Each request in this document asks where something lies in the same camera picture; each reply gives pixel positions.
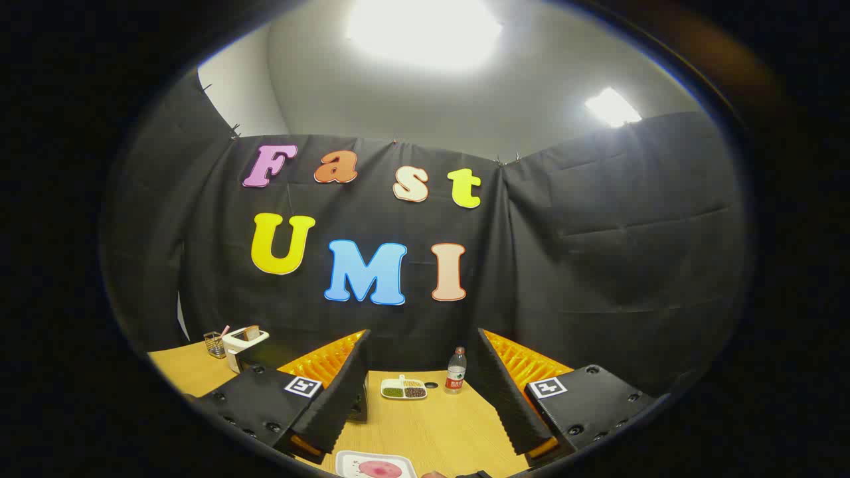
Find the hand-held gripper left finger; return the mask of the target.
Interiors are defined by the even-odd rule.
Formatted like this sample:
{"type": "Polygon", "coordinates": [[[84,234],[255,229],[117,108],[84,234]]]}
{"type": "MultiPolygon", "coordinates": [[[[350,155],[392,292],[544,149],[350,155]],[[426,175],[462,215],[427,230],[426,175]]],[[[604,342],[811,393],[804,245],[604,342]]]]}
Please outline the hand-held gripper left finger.
{"type": "Polygon", "coordinates": [[[264,339],[236,352],[236,376],[189,402],[267,447],[321,465],[365,395],[370,335],[358,331],[312,351],[264,339]]]}

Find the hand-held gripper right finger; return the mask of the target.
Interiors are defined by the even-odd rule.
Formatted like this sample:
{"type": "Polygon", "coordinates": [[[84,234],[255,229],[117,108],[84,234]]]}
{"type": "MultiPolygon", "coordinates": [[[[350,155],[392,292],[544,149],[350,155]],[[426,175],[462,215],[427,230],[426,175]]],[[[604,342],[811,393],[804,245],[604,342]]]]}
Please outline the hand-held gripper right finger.
{"type": "Polygon", "coordinates": [[[604,367],[565,366],[485,329],[477,331],[477,390],[528,465],[597,447],[657,405],[604,367]]]}

